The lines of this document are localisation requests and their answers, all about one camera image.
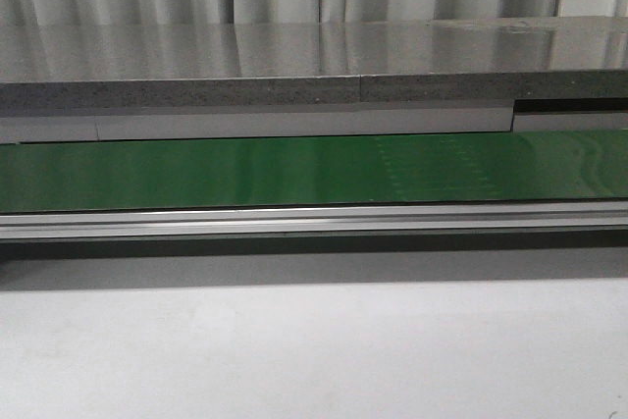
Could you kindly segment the grey stone countertop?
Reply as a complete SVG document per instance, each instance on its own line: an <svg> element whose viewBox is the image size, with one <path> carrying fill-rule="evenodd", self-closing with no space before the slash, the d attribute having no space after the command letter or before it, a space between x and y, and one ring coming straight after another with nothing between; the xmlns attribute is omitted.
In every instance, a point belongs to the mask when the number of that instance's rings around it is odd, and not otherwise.
<svg viewBox="0 0 628 419"><path fill-rule="evenodd" d="M520 101L627 107L623 18L5 26L4 116Z"/></svg>

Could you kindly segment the green conveyor belt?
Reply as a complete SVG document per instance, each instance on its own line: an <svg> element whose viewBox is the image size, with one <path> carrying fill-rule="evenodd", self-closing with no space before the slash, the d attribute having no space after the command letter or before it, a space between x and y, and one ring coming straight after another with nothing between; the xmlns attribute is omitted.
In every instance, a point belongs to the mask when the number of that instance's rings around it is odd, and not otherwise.
<svg viewBox="0 0 628 419"><path fill-rule="evenodd" d="M623 199L627 133L531 131L5 144L5 214Z"/></svg>

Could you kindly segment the aluminium conveyor side rail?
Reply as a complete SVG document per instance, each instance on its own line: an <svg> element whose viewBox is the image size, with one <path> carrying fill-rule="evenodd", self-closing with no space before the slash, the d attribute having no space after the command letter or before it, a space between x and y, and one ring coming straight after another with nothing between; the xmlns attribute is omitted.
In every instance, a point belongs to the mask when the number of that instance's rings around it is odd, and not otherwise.
<svg viewBox="0 0 628 419"><path fill-rule="evenodd" d="M169 236L326 235L456 230L614 229L619 200L163 209L4 214L3 241Z"/></svg>

